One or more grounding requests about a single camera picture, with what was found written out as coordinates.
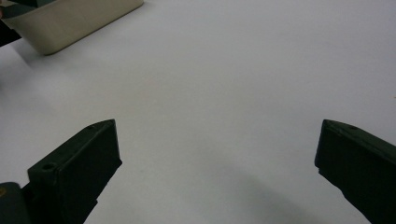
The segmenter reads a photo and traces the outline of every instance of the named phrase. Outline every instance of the white surface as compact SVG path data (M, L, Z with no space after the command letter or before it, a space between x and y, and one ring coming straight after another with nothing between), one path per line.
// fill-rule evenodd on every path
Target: white surface
M0 48L0 182L116 119L86 223L368 223L318 174L323 119L396 144L396 2L148 0L49 57Z

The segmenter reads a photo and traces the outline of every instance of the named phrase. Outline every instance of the beige container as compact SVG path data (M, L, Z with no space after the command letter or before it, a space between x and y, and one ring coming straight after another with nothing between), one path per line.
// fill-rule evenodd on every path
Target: beige container
M142 6L143 0L56 0L2 19L39 53L53 54Z

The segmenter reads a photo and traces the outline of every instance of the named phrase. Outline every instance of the white table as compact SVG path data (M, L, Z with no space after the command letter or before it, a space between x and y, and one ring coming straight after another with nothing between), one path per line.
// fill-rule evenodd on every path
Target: white table
M147 0L52 56L0 48L0 182L85 126L124 164L88 224L368 223L318 174L323 119L396 145L396 2Z

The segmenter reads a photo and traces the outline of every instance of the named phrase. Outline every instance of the beige bin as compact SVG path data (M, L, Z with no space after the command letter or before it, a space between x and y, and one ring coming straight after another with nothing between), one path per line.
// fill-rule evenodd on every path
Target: beige bin
M56 0L2 19L39 53L53 54L142 6L143 0Z

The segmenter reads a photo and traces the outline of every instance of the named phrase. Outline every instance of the table surface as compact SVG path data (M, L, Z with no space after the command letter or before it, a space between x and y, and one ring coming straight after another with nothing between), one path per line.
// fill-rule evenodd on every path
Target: table surface
M318 174L321 122L396 145L396 2L147 0L51 56L0 48L0 182L115 119L86 223L368 223Z

